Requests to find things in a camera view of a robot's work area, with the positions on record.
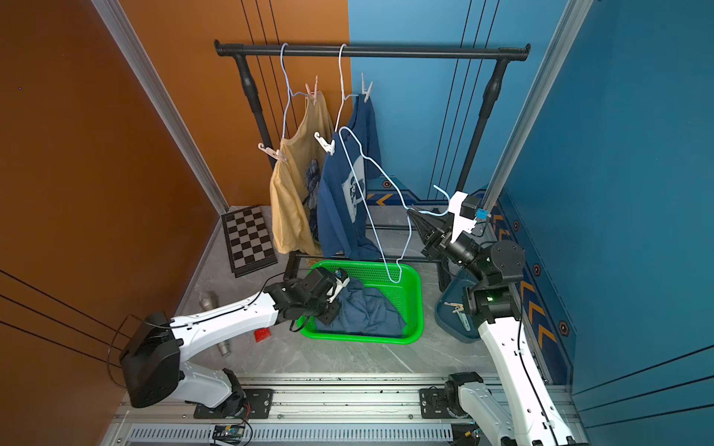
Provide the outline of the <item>slate blue t-shirt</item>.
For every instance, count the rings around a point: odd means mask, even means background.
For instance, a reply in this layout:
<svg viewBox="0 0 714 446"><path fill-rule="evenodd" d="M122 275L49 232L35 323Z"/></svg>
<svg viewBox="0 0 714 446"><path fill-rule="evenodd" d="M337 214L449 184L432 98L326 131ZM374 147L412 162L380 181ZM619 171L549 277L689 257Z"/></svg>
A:
<svg viewBox="0 0 714 446"><path fill-rule="evenodd" d="M330 324L317 321L318 332L390 338L402 336L405 320L379 288L365 287L361 281L351 279L338 294L337 301L341 304L338 316Z"/></svg>

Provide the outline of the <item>light blue wire hanger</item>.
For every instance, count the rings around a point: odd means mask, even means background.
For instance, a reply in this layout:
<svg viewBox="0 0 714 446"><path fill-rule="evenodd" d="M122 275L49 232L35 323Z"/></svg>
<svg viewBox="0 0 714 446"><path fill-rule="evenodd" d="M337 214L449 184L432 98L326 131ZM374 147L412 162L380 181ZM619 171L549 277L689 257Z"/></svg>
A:
<svg viewBox="0 0 714 446"><path fill-rule="evenodd" d="M364 159L364 161L367 161L368 163L370 163L371 165L373 165L373 167L375 167L375 168L379 171L379 173L380 173L384 178L386 178L386 180L392 181L392 178L386 173L386 171L383 169L383 167L380 165L380 163L377 162L373 157L368 156L368 155L364 152L363 143L362 143L362 141L357 137L357 135L353 132L353 130L352 130L351 128L347 127L347 126L341 126L341 127L339 127L338 130L337 130L337 135L338 135L338 139L340 140L340 144L341 144L341 146L342 146L342 149L343 149L343 151L344 151L344 153L345 153L345 155L346 155L346 158L347 158L348 161L350 162L351 172L352 172L353 174L355 174L355 176L356 176L356 170L355 170L355 168L354 168L354 166L353 166L353 163L351 162L351 157L350 157L349 151L347 150L347 145L346 145L346 142L345 142L345 138L344 138L343 135L342 135L344 132L346 132L346 133L351 137L351 139L356 142L356 144L357 144L357 146L358 146L358 149L359 149L359 152L360 152L360 156ZM402 206L402 208L405 210L405 212L406 212L406 211L409 211L409 210L414 210L414 211L417 211L418 214L420 214L420 215L427 215L427 216L432 216L432 217L445 217L445 216L446 216L447 210L444 210L444 211L441 212L441 213L437 213L436 211L427 211L427 210L422 210L422 209L415 208L414 206L411 206L411 207L410 207L410 206L407 206L407 205L406 205L406 202L405 202L405 198L403 198L403 193L402 193L401 189L400 189L398 186L393 186L393 188L394 188L395 191L397 192L397 195L398 195L398 197L399 197L399 199L400 199L401 206ZM388 279L389 279L389 281L390 281L392 284L401 284L402 277L403 277L403 265L401 264L401 262L405 259L405 254L406 254L407 248L408 248L409 245L410 245L410 242L411 242L411 239L412 239L412 236L413 236L413 233L414 233L414 232L413 232L413 225L412 225L411 217L409 217L409 215L406 216L406 218L407 218L408 236L407 236L407 240L406 240L406 242L405 242L405 246L403 247L403 252L402 252L401 256L398 256L398 258L397 258L396 260L394 260L394 266L397 268L397 271L398 271L398 276L397 276L396 279L394 279L394 278L392 277L392 274L390 273L390 263L388 262L387 257L386 257L386 255L385 255L385 252L384 252L384 250L383 250L383 247L382 247L382 244L381 244L381 240L380 240L380 238L379 238L379 233L377 232L377 226L376 226L376 224L375 224L375 222L374 222L374 219L373 219L373 217L372 217L371 211L370 211L370 209L369 209L368 200L367 200L367 198L366 198L366 187L363 188L363 187L360 185L359 180L357 180L357 190L359 191L360 196L361 196L361 198L363 199L363 205L364 205L364 209L366 210L367 219L368 219L368 221L369 221L369 223L370 223L370 227L371 227L371 229L372 229L373 235L375 236L375 241L377 242L377 248L379 249L379 254L380 254L380 256L381 256L382 263L383 263L383 265L384 265L384 268L385 268L385 271L386 271L386 273L387 273Z"/></svg>

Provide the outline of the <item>yellow clothespin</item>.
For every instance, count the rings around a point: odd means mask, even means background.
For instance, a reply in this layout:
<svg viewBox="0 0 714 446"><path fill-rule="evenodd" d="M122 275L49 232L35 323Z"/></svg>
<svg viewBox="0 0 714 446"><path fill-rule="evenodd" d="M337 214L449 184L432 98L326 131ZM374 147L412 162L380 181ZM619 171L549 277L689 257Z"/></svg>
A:
<svg viewBox="0 0 714 446"><path fill-rule="evenodd" d="M462 304L457 304L457 303L446 303L446 306L450 306L453 308L452 312L453 313L459 313L464 311L464 306Z"/></svg>

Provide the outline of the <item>navy printed t-shirt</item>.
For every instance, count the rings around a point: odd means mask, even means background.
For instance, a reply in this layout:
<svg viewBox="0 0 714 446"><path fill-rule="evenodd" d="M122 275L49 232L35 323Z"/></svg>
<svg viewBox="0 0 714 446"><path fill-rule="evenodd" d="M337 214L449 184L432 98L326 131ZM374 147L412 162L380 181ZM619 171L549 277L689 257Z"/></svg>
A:
<svg viewBox="0 0 714 446"><path fill-rule="evenodd" d="M381 162L375 110L370 100L364 103L359 96L354 100L353 115L347 127L362 141L364 152ZM340 144L337 133L335 153L325 156L317 202L318 242L326 258L338 254L359 261L380 259L379 249L366 237L366 210L357 190L357 180L366 187L368 180L380 177L379 171L360 156L358 146L344 132L356 176Z"/></svg>

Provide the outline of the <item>mint green clothespin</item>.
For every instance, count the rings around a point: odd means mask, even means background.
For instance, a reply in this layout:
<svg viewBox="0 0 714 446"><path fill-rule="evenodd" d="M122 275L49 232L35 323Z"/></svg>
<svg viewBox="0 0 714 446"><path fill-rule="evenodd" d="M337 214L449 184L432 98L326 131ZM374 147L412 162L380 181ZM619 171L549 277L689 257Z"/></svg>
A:
<svg viewBox="0 0 714 446"><path fill-rule="evenodd" d="M470 332L472 330L472 327L470 327L470 322L469 318L463 311L458 311L457 316L459 316L459 321L461 321L462 326L467 332Z"/></svg>

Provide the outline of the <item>white clothespin front navy shirt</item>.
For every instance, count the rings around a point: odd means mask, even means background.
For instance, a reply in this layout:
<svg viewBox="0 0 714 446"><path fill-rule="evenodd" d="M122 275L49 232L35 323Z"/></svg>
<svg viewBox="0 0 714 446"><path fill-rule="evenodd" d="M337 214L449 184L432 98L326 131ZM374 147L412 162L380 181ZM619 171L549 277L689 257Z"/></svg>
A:
<svg viewBox="0 0 714 446"><path fill-rule="evenodd" d="M327 141L319 132L313 134L316 141L319 143L320 147L329 155L333 155L336 149L336 143L334 139Z"/></svg>

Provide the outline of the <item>white clothespin navy shirt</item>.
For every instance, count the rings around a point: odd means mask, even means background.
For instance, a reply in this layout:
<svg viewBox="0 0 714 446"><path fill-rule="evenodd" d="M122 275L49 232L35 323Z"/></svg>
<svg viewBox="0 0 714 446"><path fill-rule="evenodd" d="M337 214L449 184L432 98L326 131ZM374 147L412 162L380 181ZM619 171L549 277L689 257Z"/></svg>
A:
<svg viewBox="0 0 714 446"><path fill-rule="evenodd" d="M360 97L362 98L362 101L364 103L368 103L371 97L372 89L373 89L374 83L370 82L369 84L366 83L366 77L364 76L364 73L361 73L361 93Z"/></svg>
<svg viewBox="0 0 714 446"><path fill-rule="evenodd" d="M329 155L333 155L336 149L336 143L334 139L327 141L319 132L313 134L316 141L319 143L320 147Z"/></svg>

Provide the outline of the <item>white wire hanger navy shirt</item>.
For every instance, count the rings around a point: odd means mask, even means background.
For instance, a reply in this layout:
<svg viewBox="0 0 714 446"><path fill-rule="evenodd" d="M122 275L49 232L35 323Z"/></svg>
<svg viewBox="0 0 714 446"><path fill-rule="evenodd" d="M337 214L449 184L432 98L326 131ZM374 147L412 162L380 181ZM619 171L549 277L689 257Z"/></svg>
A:
<svg viewBox="0 0 714 446"><path fill-rule="evenodd" d="M347 47L348 47L347 44L342 44L340 46L340 49L338 50L338 71L340 72L340 107L338 108L338 115L335 120L334 132L337 132L340 129L341 116L342 116L344 107L345 107L346 103L348 102L348 99L359 97L359 94L347 94L346 89L345 89L345 75L344 75L344 70L342 68L342 58L343 58L343 53Z"/></svg>

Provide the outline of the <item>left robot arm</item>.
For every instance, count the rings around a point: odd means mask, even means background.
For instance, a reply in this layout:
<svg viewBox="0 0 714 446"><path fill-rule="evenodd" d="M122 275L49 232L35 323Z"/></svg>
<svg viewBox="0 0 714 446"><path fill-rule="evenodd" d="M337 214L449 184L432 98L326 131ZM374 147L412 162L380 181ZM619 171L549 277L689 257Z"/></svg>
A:
<svg viewBox="0 0 714 446"><path fill-rule="evenodd" d="M119 357L131 405L143 409L178 400L194 404L199 416L241 416L247 411L247 394L235 373L200 366L193 357L285 321L332 323L340 312L338 295L350 280L345 269L314 268L302 279L267 280L255 295L215 310L174 319L161 311L151 314Z"/></svg>

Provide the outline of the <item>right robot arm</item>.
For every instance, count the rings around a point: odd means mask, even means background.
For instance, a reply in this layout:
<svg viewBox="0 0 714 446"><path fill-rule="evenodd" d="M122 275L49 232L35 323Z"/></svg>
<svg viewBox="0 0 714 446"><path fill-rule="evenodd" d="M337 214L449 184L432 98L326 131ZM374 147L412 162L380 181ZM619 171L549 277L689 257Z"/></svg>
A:
<svg viewBox="0 0 714 446"><path fill-rule="evenodd" d="M510 240L483 243L455 217L417 209L416 225L429 259L461 267L476 282L463 295L463 308L493 359L507 405L502 406L476 373L450 375L447 407L471 418L493 445L576 445L578 439L552 401L524 333L524 304L511 286L524 277L525 252Z"/></svg>

